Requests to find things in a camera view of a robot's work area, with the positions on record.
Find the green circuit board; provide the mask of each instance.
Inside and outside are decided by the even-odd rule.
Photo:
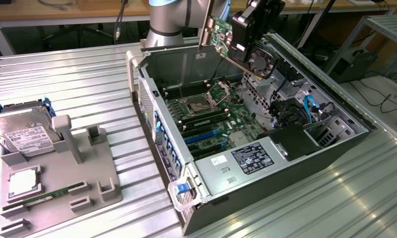
[[[209,92],[215,101],[219,102],[217,106],[213,106],[205,100],[205,93],[167,100],[168,109],[175,122],[184,119],[193,119],[195,116],[207,115],[208,113],[220,110],[225,111],[225,109],[228,109],[225,114],[229,116],[227,118],[221,116],[223,121],[204,126],[207,128],[205,131],[205,128],[199,126],[199,128],[195,129],[200,131],[197,134],[192,134],[195,130],[183,131],[183,128],[179,127],[184,140],[200,136],[204,133],[212,133],[212,131],[216,133],[216,136],[212,138],[188,144],[193,157],[199,159],[252,142],[256,140],[260,133],[264,132],[249,110],[244,104],[240,103],[240,98],[232,89],[229,89],[228,97],[225,89],[219,85],[216,85]],[[207,148],[217,147],[217,145],[223,145],[220,149],[204,153]]]
[[[228,22],[223,21],[217,17],[213,18],[215,26],[211,34],[211,45],[215,45],[216,51],[221,56],[227,56],[228,48],[232,41],[232,26]]]

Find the warning label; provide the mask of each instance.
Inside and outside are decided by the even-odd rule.
[[[53,142],[43,126],[19,130],[4,135],[23,154],[53,146]]]
[[[273,165],[273,161],[259,142],[231,153],[247,175]]]

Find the cooling fan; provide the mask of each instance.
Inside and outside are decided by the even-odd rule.
[[[277,58],[263,50],[256,50],[249,57],[249,68],[256,76],[267,78],[276,67]]]

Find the wooden table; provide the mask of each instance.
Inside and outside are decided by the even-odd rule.
[[[387,0],[391,6],[389,14],[397,8],[396,0]],[[244,10],[247,0],[232,0],[231,11]],[[308,27],[303,42],[307,41],[308,35],[316,25],[321,12],[327,6],[325,3],[315,4],[311,13],[316,13],[313,21]],[[303,3],[287,2],[281,14],[304,14],[308,12],[309,5]],[[379,5],[356,6],[348,0],[337,0],[331,12],[349,11],[376,11]],[[5,27],[20,26],[44,26],[44,25],[69,25],[115,22],[119,9],[81,11],[79,6],[68,6],[68,10],[60,10],[55,7],[41,5],[37,0],[13,0],[12,4],[0,5],[0,52],[5,55],[13,55],[13,49],[5,39],[1,29]],[[124,13],[124,21],[149,20],[151,6],[148,0],[129,0],[128,8]]]

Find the hard drive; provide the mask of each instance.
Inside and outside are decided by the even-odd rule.
[[[61,135],[52,129],[53,111],[41,100],[0,107],[0,145],[27,157],[55,150]]]

